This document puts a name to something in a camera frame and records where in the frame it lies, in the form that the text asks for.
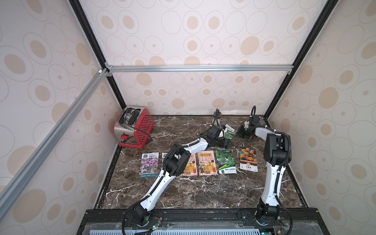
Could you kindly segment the orange marigold seed packet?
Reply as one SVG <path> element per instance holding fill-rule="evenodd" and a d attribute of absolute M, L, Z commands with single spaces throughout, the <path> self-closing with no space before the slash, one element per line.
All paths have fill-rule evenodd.
<path fill-rule="evenodd" d="M 258 172 L 258 158 L 256 150 L 249 147 L 240 148 L 240 169 Z"/>

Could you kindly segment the pink sunflower shop seed packet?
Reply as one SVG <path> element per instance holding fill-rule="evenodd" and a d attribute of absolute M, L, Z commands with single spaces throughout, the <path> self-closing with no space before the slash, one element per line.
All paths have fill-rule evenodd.
<path fill-rule="evenodd" d="M 190 157 L 182 175 L 183 176 L 197 176 L 198 175 L 196 155 L 192 155 Z"/>

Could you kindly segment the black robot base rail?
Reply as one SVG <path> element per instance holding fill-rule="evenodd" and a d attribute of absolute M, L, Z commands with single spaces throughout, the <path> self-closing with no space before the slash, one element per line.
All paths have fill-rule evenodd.
<path fill-rule="evenodd" d="M 88 210 L 79 235 L 327 235 L 318 209 L 290 208 L 277 220 L 256 220 L 255 209 L 153 210 L 145 226 L 124 219 L 124 210 Z"/>

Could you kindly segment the green gourd seed packet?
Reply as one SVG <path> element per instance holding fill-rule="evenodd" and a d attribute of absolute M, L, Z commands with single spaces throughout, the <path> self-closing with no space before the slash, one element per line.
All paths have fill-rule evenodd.
<path fill-rule="evenodd" d="M 215 156 L 218 161 L 219 174 L 236 174 L 237 169 L 235 166 L 235 161 L 233 153 L 230 150 L 216 150 Z"/>

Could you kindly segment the green vegetable seed packet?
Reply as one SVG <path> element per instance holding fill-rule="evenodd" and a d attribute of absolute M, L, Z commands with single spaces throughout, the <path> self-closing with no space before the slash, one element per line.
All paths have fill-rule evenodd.
<path fill-rule="evenodd" d="M 234 129 L 228 124 L 225 125 L 224 131 L 225 133 L 224 133 L 223 138 L 228 139 L 228 140 L 232 140 L 237 135 L 237 132 L 238 132 L 236 129 Z"/>

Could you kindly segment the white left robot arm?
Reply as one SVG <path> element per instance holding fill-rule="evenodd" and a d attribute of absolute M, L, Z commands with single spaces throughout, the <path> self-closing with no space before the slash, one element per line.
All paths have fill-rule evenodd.
<path fill-rule="evenodd" d="M 164 157 L 156 181 L 143 198 L 128 208 L 124 219 L 135 219 L 140 226 L 147 224 L 150 212 L 155 208 L 160 196 L 173 179 L 184 173 L 190 157 L 222 140 L 224 134 L 222 125 L 212 125 L 205 133 L 199 134 L 197 140 L 184 145 L 174 144 Z"/>

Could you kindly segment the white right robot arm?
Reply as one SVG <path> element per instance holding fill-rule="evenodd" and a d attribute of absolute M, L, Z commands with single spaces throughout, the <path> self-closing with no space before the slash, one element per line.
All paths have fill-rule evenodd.
<path fill-rule="evenodd" d="M 267 162 L 267 175 L 255 218 L 277 219 L 280 208 L 282 208 L 279 198 L 282 177 L 291 161 L 290 136 L 287 133 L 272 129 L 266 124 L 260 124 L 259 115 L 250 115 L 249 120 L 238 129 L 238 134 L 246 139 L 257 136 L 265 141 L 263 157 Z"/>

